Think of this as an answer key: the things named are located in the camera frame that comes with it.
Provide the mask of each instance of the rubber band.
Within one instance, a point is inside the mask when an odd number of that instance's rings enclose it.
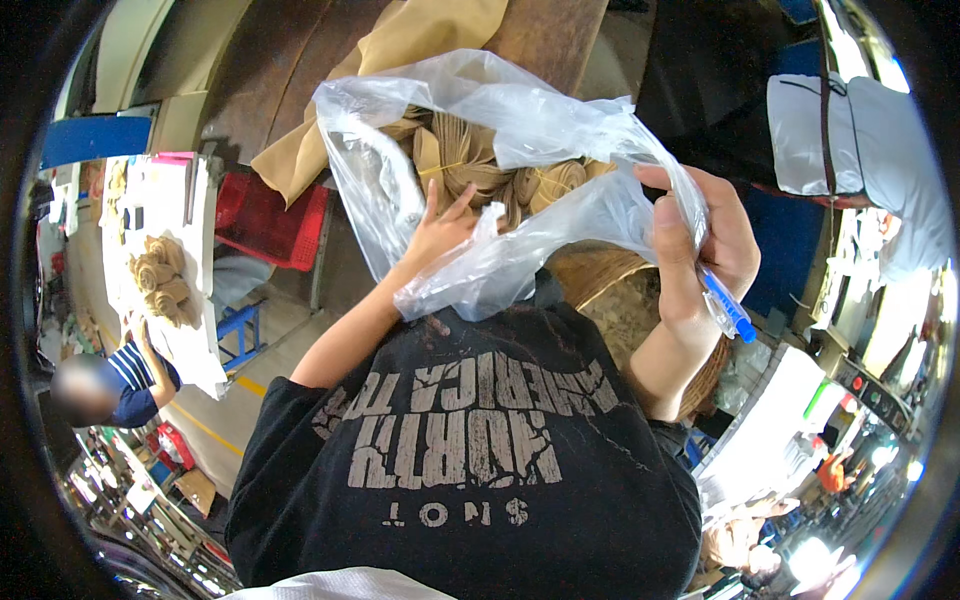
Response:
[[[559,185],[560,187],[562,187],[563,189],[565,189],[565,190],[568,191],[568,192],[572,192],[572,191],[573,191],[573,188],[572,188],[572,187],[568,187],[568,186],[566,186],[566,185],[563,185],[563,184],[560,183],[559,181],[554,181],[554,180],[552,180],[552,179],[550,179],[550,178],[544,177],[544,176],[543,176],[543,172],[542,172],[540,169],[534,169],[534,175],[536,175],[541,181],[546,181],[546,182],[548,182],[548,183],[556,183],[557,185]]]
[[[443,167],[443,166],[433,167],[433,168],[431,168],[431,169],[426,169],[425,171],[418,171],[418,172],[417,172],[417,175],[421,175],[421,176],[422,176],[422,175],[430,175],[431,173],[436,173],[437,171],[442,171],[442,170],[444,170],[444,169],[450,169],[450,168],[453,168],[453,167],[459,167],[459,166],[462,165],[462,164],[464,164],[464,162],[461,160],[460,162],[454,162],[453,164],[448,164],[448,165],[446,165],[445,167]]]

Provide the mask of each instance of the striped shirt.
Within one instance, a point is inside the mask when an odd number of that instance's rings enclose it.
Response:
[[[146,390],[156,383],[150,377],[150,367],[140,353],[140,348],[133,342],[115,351],[107,361],[134,390]]]
[[[180,376],[174,366],[165,358],[157,355],[170,375],[176,390],[180,389]],[[127,342],[115,351],[107,362],[116,371],[113,377],[114,387],[120,394],[116,410],[113,411],[113,423],[119,427],[142,427],[157,413],[154,395],[150,386],[156,384],[150,373],[150,366],[134,342]]]

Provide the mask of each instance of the clear plastic bag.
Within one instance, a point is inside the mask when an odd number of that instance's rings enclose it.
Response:
[[[403,256],[425,205],[410,157],[377,130],[408,105],[495,130],[503,169],[580,156],[618,164],[504,235],[496,235],[497,209],[486,207],[470,240],[396,294],[408,321],[448,305],[469,321],[485,319],[529,296],[550,254],[580,240],[611,242],[655,262],[647,239],[653,207],[631,175],[634,162],[666,169],[697,248],[707,234],[703,195],[627,98],[582,102],[497,55],[463,49],[376,76],[323,82],[313,100],[330,168],[377,280]]]

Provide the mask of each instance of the yellow floor line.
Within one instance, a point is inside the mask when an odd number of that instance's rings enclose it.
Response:
[[[219,443],[223,444],[224,446],[226,446],[228,450],[230,450],[231,452],[233,452],[233,453],[236,454],[237,456],[243,456],[243,450],[241,450],[241,449],[238,448],[237,446],[231,444],[231,443],[228,442],[227,440],[224,440],[223,438],[221,438],[220,436],[218,436],[218,435],[217,435],[216,433],[214,433],[213,430],[211,430],[209,427],[207,427],[207,426],[204,425],[203,423],[199,422],[193,415],[191,415],[190,413],[188,413],[188,412],[186,412],[185,410],[183,410],[182,408],[180,408],[180,405],[179,405],[179,404],[177,404],[176,402],[171,401],[171,402],[170,402],[170,406],[173,406],[174,408],[176,408],[177,410],[179,410],[181,413],[183,413],[183,415],[184,415],[185,417],[187,417],[193,424],[195,424],[195,425],[197,425],[198,427],[200,427],[200,428],[201,428],[207,435],[209,435],[211,438],[213,438],[213,439],[216,440],[217,442],[219,442]]]
[[[263,387],[262,385],[253,381],[252,379],[244,377],[243,375],[240,375],[233,381],[240,387],[250,390],[251,392],[253,392],[254,394],[260,397],[263,397],[263,395],[267,393],[267,388]]]
[[[110,332],[109,332],[109,330],[108,330],[106,327],[100,327],[100,332],[107,334],[107,339],[110,340],[111,342],[113,342],[113,347],[114,347],[114,348],[120,348],[120,345],[117,344],[117,341],[116,341],[115,339],[113,339],[113,336],[110,335]]]

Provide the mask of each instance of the pen cap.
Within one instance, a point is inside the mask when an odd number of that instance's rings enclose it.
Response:
[[[743,341],[747,344],[750,344],[756,339],[756,329],[754,329],[754,326],[746,319],[741,319],[736,322],[736,332],[740,334],[740,337],[742,337]]]

